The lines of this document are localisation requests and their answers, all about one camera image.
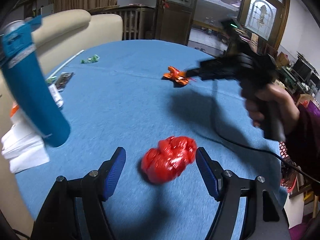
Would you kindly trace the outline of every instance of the person's arm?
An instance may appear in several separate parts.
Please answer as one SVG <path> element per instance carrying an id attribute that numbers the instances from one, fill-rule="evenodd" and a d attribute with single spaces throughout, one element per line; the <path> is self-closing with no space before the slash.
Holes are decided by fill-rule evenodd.
<path id="1" fill-rule="evenodd" d="M 245 89 L 241 94 L 246 98 Z M 302 105 L 297 108 L 289 93 L 277 85 L 267 85 L 256 96 L 264 101 L 278 102 L 286 134 L 287 154 L 304 172 L 320 180 L 320 118 L 309 113 Z M 253 125 L 259 127 L 264 116 L 257 104 L 246 99 L 245 107 Z M 320 195 L 320 184 L 311 185 L 315 194 Z"/>

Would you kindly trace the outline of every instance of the dark red sleeve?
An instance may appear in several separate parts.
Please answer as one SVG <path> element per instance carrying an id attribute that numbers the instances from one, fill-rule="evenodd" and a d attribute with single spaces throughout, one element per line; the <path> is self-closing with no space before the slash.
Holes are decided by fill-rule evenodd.
<path id="1" fill-rule="evenodd" d="M 303 105 L 299 105 L 300 117 L 294 131 L 287 137 L 287 154 L 302 171 L 320 180 L 320 118 Z M 316 195 L 320 195 L 320 184 L 311 184 Z"/>

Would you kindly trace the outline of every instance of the human hand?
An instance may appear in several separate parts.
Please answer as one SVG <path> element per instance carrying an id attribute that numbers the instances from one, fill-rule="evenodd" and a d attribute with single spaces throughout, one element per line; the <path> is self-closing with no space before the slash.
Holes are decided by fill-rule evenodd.
<path id="1" fill-rule="evenodd" d="M 241 96 L 246 99 L 245 108 L 255 127 L 260 127 L 260 122 L 264 120 L 264 115 L 259 111 L 258 105 L 253 100 L 248 99 L 246 86 L 242 86 Z M 300 112 L 295 106 L 292 97 L 287 91 L 275 84 L 268 84 L 264 89 L 259 90 L 255 96 L 263 101 L 276 101 L 279 104 L 280 115 L 284 126 L 284 133 L 288 135 L 296 127 Z"/>

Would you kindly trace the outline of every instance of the device handle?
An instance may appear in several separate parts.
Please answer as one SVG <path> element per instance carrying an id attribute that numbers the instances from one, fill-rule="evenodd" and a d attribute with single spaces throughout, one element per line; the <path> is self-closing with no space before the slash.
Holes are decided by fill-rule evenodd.
<path id="1" fill-rule="evenodd" d="M 262 101 L 258 99 L 260 112 L 264 115 L 261 122 L 261 129 L 264 132 L 264 138 L 274 141 L 284 142 L 285 134 L 280 116 L 279 104 L 276 101 Z"/>

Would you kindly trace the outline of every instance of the beige leather sofa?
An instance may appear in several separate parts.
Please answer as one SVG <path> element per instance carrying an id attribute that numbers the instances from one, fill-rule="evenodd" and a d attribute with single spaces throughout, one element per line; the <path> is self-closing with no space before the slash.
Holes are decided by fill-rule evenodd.
<path id="1" fill-rule="evenodd" d="M 91 16 L 84 10 L 69 10 L 43 18 L 32 33 L 44 74 L 82 49 L 122 40 L 123 22 L 119 15 Z M 10 95 L 0 71 L 0 138 L 10 129 Z M 0 156 L 0 209 L 12 226 L 30 235 L 33 221 L 25 208 L 9 163 Z"/>

